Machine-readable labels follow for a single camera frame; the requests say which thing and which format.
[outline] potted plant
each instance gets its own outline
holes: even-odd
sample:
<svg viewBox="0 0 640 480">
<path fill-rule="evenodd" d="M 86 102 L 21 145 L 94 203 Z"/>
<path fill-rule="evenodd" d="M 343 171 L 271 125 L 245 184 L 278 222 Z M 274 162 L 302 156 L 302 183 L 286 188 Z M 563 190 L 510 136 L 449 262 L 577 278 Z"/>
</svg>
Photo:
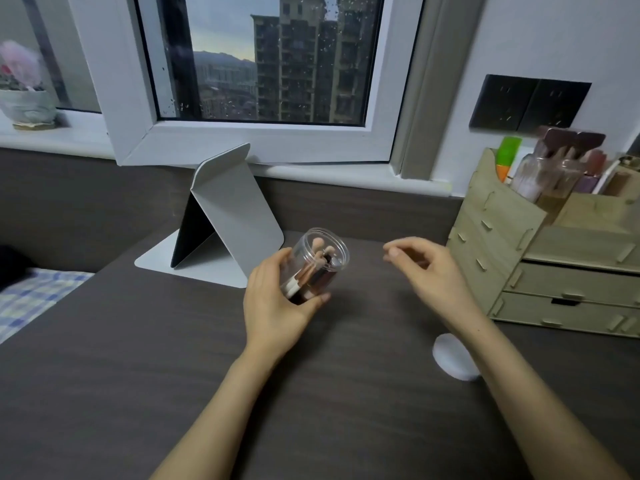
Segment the potted plant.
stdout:
<svg viewBox="0 0 640 480">
<path fill-rule="evenodd" d="M 18 130 L 55 128 L 56 106 L 42 87 L 40 57 L 18 42 L 0 44 L 0 110 Z"/>
</svg>

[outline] blue and white plaid fabric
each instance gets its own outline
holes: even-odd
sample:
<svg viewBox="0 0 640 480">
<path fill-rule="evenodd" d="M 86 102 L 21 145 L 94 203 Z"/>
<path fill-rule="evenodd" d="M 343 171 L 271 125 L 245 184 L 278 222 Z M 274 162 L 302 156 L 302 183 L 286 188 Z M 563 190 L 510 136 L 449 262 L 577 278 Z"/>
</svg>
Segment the blue and white plaid fabric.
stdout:
<svg viewBox="0 0 640 480">
<path fill-rule="evenodd" d="M 93 276 L 33 268 L 27 279 L 0 292 L 0 344 Z"/>
</svg>

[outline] window pane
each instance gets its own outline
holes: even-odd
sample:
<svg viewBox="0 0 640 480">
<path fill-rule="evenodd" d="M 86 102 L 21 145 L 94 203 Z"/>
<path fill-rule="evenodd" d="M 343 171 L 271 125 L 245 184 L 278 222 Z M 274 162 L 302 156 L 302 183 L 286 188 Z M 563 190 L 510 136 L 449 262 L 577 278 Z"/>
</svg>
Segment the window pane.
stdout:
<svg viewBox="0 0 640 480">
<path fill-rule="evenodd" d="M 5 40 L 40 56 L 42 85 L 58 108 L 100 112 L 67 0 L 2 0 L 0 43 Z"/>
<path fill-rule="evenodd" d="M 363 126 L 382 3 L 138 0 L 160 117 Z"/>
</svg>

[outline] sky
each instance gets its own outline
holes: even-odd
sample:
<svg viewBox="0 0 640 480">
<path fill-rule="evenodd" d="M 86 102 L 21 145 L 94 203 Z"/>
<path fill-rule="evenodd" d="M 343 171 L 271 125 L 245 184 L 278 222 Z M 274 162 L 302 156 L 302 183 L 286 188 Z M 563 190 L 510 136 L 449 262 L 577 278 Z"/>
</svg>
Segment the sky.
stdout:
<svg viewBox="0 0 640 480">
<path fill-rule="evenodd" d="M 336 0 L 325 0 L 327 19 L 337 17 Z M 224 52 L 254 60 L 251 15 L 280 14 L 280 0 L 187 0 L 191 44 L 196 51 Z"/>
</svg>

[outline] desk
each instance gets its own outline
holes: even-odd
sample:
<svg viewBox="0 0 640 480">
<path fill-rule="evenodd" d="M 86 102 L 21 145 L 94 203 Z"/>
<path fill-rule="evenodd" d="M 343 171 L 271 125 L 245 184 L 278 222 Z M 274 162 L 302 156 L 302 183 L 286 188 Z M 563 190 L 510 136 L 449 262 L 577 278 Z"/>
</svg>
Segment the desk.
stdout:
<svg viewBox="0 0 640 480">
<path fill-rule="evenodd" d="M 169 233 L 0 346 L 0 477 L 147 478 L 215 393 L 244 346 L 244 290 L 135 268 Z M 381 243 L 346 243 L 349 268 L 260 396 L 234 476 L 528 478 L 482 381 L 433 361 L 444 328 L 381 261 Z M 640 340 L 500 328 L 640 476 Z"/>
</svg>

